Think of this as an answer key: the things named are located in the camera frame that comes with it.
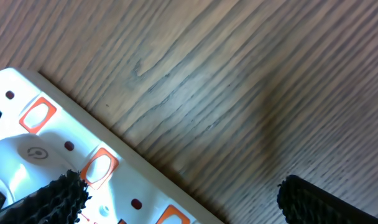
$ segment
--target power strip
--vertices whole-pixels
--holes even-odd
[[[7,68],[0,71],[0,140],[24,133],[81,170],[93,198],[80,223],[222,223],[42,75]]]

